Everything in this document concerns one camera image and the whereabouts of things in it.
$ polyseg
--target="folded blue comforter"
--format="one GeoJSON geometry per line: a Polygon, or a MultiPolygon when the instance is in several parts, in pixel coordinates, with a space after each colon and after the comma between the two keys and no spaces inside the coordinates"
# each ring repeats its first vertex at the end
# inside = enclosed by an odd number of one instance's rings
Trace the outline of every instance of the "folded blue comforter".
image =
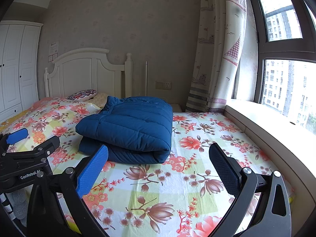
{"type": "Polygon", "coordinates": [[[98,114],[77,124],[84,136],[79,151],[91,154],[102,143],[115,162],[163,163],[171,150],[172,118],[172,107],[162,99],[108,96],[98,114]]]}

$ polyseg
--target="wall outlet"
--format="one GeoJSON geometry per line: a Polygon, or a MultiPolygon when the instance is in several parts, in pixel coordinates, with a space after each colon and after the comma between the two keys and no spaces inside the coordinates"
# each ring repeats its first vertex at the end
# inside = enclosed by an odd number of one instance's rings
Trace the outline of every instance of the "wall outlet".
{"type": "Polygon", "coordinates": [[[171,82],[163,82],[162,88],[165,90],[171,90],[171,82]]]}

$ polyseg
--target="pillow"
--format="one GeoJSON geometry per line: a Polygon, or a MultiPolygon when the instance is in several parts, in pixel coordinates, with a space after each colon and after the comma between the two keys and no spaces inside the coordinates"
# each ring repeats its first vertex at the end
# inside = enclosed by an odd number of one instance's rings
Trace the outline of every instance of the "pillow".
{"type": "Polygon", "coordinates": [[[106,104],[108,94],[104,92],[98,92],[96,96],[91,98],[89,102],[97,105],[100,109],[104,108],[104,105],[106,104]]]}
{"type": "Polygon", "coordinates": [[[93,89],[83,90],[77,93],[74,93],[67,97],[68,100],[72,101],[87,101],[97,95],[97,91],[93,89]]]}

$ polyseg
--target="curtain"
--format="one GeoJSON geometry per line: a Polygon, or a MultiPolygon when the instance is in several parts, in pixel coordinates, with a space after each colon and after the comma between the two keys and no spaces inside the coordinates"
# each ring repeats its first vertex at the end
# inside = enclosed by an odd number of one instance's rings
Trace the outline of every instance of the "curtain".
{"type": "Polygon", "coordinates": [[[246,0],[201,0],[198,43],[186,111],[224,111],[232,95],[243,48],[246,15],[246,0]]]}

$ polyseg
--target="blue gripper pad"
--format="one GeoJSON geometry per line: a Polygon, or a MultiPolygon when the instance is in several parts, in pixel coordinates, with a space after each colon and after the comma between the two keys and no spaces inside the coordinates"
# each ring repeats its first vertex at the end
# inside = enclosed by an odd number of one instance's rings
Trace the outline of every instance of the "blue gripper pad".
{"type": "Polygon", "coordinates": [[[107,147],[102,145],[78,176],[76,190],[80,198],[91,190],[107,161],[108,155],[107,147]]]}
{"type": "Polygon", "coordinates": [[[20,130],[17,130],[14,133],[9,134],[7,138],[7,144],[13,145],[17,143],[18,141],[21,141],[28,136],[28,131],[26,128],[22,128],[20,130]]]}

